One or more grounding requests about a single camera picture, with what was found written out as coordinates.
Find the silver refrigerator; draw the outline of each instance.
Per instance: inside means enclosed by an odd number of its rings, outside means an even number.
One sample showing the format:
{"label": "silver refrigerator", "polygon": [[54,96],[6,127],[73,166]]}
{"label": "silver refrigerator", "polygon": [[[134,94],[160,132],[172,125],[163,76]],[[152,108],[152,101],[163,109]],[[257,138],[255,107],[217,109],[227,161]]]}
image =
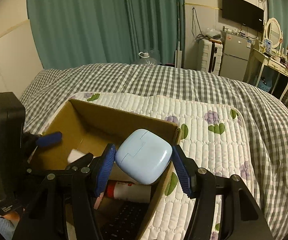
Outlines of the silver refrigerator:
{"label": "silver refrigerator", "polygon": [[225,33],[225,44],[219,76],[242,81],[245,76],[251,41]]}

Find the gold trim strip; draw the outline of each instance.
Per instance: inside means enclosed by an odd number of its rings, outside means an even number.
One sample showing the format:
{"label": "gold trim strip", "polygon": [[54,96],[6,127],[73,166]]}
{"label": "gold trim strip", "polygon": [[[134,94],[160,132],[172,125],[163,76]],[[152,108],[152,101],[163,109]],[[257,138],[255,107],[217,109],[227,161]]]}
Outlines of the gold trim strip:
{"label": "gold trim strip", "polygon": [[19,26],[21,26],[21,25],[23,25],[23,24],[25,24],[25,23],[27,23],[27,22],[29,22],[29,21],[30,21],[30,20],[27,19],[27,20],[24,20],[24,21],[22,21],[22,22],[20,22],[20,23],[18,23],[18,24],[15,24],[14,26],[8,28],[8,29],[5,30],[4,32],[0,33],[0,38],[2,38],[4,35],[10,33],[12,30],[15,30],[17,27],[19,27]]}
{"label": "gold trim strip", "polygon": [[208,5],[204,5],[204,4],[197,4],[197,3],[184,3],[185,5],[197,5],[197,6],[203,6],[203,7],[208,7],[208,8],[212,8],[212,9],[216,9],[216,10],[221,10],[220,8],[216,8],[216,7],[212,7],[212,6],[208,6]]}

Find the mirror frame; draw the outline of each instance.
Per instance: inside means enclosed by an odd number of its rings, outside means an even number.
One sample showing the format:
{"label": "mirror frame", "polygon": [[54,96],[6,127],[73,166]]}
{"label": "mirror frame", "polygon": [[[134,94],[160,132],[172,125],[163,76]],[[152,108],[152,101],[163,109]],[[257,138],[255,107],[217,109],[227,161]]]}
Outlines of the mirror frame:
{"label": "mirror frame", "polygon": [[277,27],[278,27],[278,30],[279,30],[279,39],[278,39],[278,42],[276,43],[276,44],[271,44],[271,47],[272,48],[277,48],[278,46],[279,46],[279,44],[280,44],[280,39],[281,39],[281,37],[282,37],[282,30],[281,30],[281,28],[280,28],[280,25],[279,25],[279,23],[278,23],[278,21],[277,21],[277,19],[276,18],[270,18],[269,20],[268,20],[268,22],[267,22],[267,24],[266,24],[266,28],[265,28],[265,37],[267,38],[267,39],[269,39],[269,40],[271,40],[270,39],[270,35],[268,35],[268,26],[269,25],[272,25],[273,23],[276,23],[277,24]]}

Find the vanity table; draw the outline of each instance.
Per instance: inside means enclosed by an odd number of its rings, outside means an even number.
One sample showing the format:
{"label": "vanity table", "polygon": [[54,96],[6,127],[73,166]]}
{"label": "vanity table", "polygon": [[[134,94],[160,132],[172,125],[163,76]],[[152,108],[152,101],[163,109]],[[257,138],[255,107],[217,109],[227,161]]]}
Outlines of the vanity table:
{"label": "vanity table", "polygon": [[[276,88],[276,85],[278,83],[280,75],[284,75],[284,76],[288,77],[288,68],[286,68],[282,63],[277,62],[276,60],[267,57],[265,54],[261,53],[257,49],[253,49],[253,51],[250,53],[248,66],[247,66],[247,69],[249,69],[247,83],[249,83],[249,81],[250,81],[250,76],[251,76],[250,73],[251,73],[251,70],[253,69],[253,67],[255,66],[255,63],[256,63],[255,60],[258,60],[258,61],[260,61],[262,63],[255,87],[258,87],[259,80],[261,78],[264,66],[268,66],[271,69],[273,69],[273,70],[278,72],[278,76],[277,76],[276,82],[275,82],[275,84],[273,86],[273,89],[271,91],[271,94],[272,94],[274,92],[275,88]],[[286,88],[282,92],[280,100],[283,98],[283,96],[285,95],[287,90],[288,90],[288,82],[287,82]]]}
{"label": "vanity table", "polygon": [[[258,87],[264,66],[268,66],[269,68],[278,72],[278,76],[273,86],[273,89],[271,91],[271,94],[274,92],[278,84],[280,75],[284,75],[288,78],[288,68],[284,64],[273,59],[272,57],[266,56],[262,51],[266,51],[268,54],[271,54],[272,50],[277,49],[277,47],[279,46],[279,51],[277,50],[278,55],[282,56],[283,54],[283,50],[281,52],[282,38],[283,38],[283,33],[281,31],[278,21],[275,18],[269,19],[267,22],[267,25],[264,23],[263,39],[261,42],[259,42],[259,40],[255,41],[255,44],[250,51],[249,60],[247,63],[247,70],[248,70],[247,83],[249,83],[250,77],[252,76],[252,70],[254,69],[255,63],[256,63],[255,60],[258,60],[262,63],[260,71],[259,71],[258,79],[256,81],[256,85],[255,85],[256,87]],[[287,90],[288,90],[288,82],[287,82],[286,88],[282,92],[280,100],[282,100]]]}

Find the white quilted pad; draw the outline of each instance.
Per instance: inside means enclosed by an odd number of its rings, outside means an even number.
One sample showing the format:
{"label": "white quilted pad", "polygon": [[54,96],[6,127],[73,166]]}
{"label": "white quilted pad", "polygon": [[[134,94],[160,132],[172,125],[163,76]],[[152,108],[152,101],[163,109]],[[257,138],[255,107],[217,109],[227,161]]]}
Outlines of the white quilted pad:
{"label": "white quilted pad", "polygon": [[[79,92],[70,98],[177,123],[183,130],[184,138],[180,145],[186,156],[215,175],[240,175],[254,195],[254,184],[257,182],[250,161],[248,135],[243,117],[237,109],[228,105],[127,93]],[[40,133],[48,127],[65,102],[44,124]],[[171,181],[170,189],[173,190],[163,195],[143,240],[184,238],[195,200],[183,193],[175,172]],[[221,198],[217,196],[211,235],[213,240],[218,239],[220,212]]]}

